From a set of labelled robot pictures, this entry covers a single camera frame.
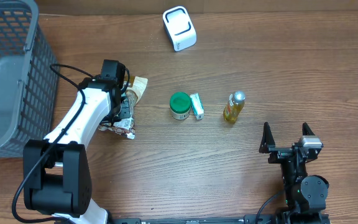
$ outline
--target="green lid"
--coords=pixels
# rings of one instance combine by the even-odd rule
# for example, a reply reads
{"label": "green lid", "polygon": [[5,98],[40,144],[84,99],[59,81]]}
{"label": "green lid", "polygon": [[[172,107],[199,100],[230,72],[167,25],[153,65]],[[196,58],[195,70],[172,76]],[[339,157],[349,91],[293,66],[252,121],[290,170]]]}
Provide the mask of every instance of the green lid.
{"label": "green lid", "polygon": [[190,110],[191,106],[190,96],[184,92],[177,92],[171,96],[169,105],[171,110],[175,113],[186,113],[188,110]]}

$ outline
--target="snack package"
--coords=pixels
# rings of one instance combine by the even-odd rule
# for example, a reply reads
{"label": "snack package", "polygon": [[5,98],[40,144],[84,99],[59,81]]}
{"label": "snack package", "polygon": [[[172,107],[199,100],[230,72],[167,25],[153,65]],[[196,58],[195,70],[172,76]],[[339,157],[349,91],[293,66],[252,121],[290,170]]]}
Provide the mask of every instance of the snack package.
{"label": "snack package", "polygon": [[128,88],[124,94],[126,99],[121,103],[121,110],[128,110],[130,116],[124,118],[119,122],[100,124],[98,129],[101,131],[110,130],[114,131],[121,136],[129,139],[135,139],[135,105],[142,98],[147,86],[147,79],[141,77],[131,77],[129,80]]}

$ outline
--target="small white box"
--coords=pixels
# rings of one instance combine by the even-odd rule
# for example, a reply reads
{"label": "small white box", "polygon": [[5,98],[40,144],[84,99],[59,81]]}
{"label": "small white box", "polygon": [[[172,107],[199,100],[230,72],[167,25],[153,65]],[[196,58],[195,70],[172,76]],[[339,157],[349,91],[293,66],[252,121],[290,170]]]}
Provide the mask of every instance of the small white box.
{"label": "small white box", "polygon": [[162,15],[162,20],[175,51],[183,50],[196,43],[196,30],[187,10],[183,6],[177,6],[165,11]]}

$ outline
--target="cable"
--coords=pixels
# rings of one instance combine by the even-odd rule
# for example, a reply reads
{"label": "cable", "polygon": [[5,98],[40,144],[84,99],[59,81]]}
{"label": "cable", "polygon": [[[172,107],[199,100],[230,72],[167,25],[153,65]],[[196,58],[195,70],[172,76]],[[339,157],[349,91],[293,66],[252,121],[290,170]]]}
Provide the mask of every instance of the cable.
{"label": "cable", "polygon": [[62,74],[60,74],[58,71],[56,71],[53,67],[55,66],[59,66],[59,67],[66,67],[66,68],[71,68],[74,69],[76,71],[82,72],[88,76],[93,77],[91,74],[89,74],[88,72],[82,71],[78,68],[69,66],[69,65],[60,65],[60,64],[51,64],[49,66],[49,68],[56,74],[58,75],[60,78],[68,81],[70,84],[72,84],[75,88],[78,89],[78,91],[81,93],[82,96],[82,102],[80,107],[78,108],[78,111],[74,114],[73,118],[68,122],[68,124],[66,125],[65,128],[62,129],[61,133],[58,135],[58,137],[53,141],[53,143],[51,143],[51,145],[49,145],[49,147],[47,148],[47,150],[42,154],[42,156],[40,157],[40,159],[35,163],[35,165],[33,166],[33,168],[31,168],[30,172],[26,175],[26,177],[23,179],[22,183],[20,184],[20,186],[17,188],[15,196],[13,198],[12,201],[12,214],[13,217],[22,223],[41,223],[41,222],[48,222],[48,221],[64,221],[67,222],[67,218],[63,218],[63,217],[49,217],[49,218],[40,218],[40,219],[33,219],[33,220],[27,220],[24,219],[22,217],[20,217],[17,214],[16,211],[16,204],[17,204],[17,199],[20,196],[20,193],[22,192],[23,188],[24,188],[24,184],[28,181],[28,179],[30,178],[30,176],[32,175],[32,173],[34,172],[34,170],[41,164],[41,162],[45,162],[48,159],[48,156],[51,152],[51,150],[53,149],[53,147],[57,144],[57,142],[59,142],[59,140],[66,134],[67,130],[70,128],[70,126],[74,123],[75,119],[77,119],[78,115],[80,115],[81,110],[83,109],[84,105],[85,105],[85,94],[82,91],[82,89],[73,81],[71,81],[70,79],[64,77]]}
{"label": "cable", "polygon": [[[83,74],[85,74],[85,75],[87,75],[87,76],[93,78],[93,75],[91,75],[90,73],[88,73],[88,72],[86,72],[86,71],[84,71],[84,70],[81,70],[81,69],[79,69],[79,68],[70,66],[70,65],[62,65],[62,64],[58,64],[58,63],[51,64],[51,65],[49,66],[49,68],[52,70],[52,67],[51,67],[51,66],[52,66],[52,67],[59,66],[59,67],[64,67],[64,68],[70,68],[70,69],[76,70],[77,72],[81,72],[81,73],[83,73]],[[66,81],[68,80],[68,79],[65,79],[66,77],[64,78],[62,74],[60,74],[60,75],[58,75],[58,76],[59,76],[60,78],[63,78],[63,79],[66,80]]]}
{"label": "cable", "polygon": [[126,70],[127,73],[128,73],[128,81],[127,81],[127,83],[125,84],[124,88],[122,88],[121,94],[125,93],[125,91],[127,90],[128,85],[129,85],[129,79],[131,78],[131,75],[129,74],[129,69],[128,69],[128,68],[125,68],[125,70]]}
{"label": "cable", "polygon": [[262,213],[262,211],[266,207],[266,205],[268,205],[270,202],[272,202],[272,200],[276,199],[277,197],[279,197],[284,192],[285,192],[284,190],[279,191],[277,194],[275,194],[275,195],[271,196],[269,199],[267,199],[267,201],[261,206],[261,208],[259,209],[258,213],[256,214],[255,224],[258,224],[259,215]]}

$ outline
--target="plastic basket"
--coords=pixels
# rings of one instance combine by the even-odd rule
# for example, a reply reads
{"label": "plastic basket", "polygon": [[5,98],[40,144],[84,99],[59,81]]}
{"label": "plastic basket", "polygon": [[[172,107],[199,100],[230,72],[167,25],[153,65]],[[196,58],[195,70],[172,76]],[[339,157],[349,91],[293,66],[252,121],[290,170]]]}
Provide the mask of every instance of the plastic basket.
{"label": "plastic basket", "polygon": [[57,60],[38,25],[32,0],[0,0],[0,157],[21,157],[29,139],[50,130]]}

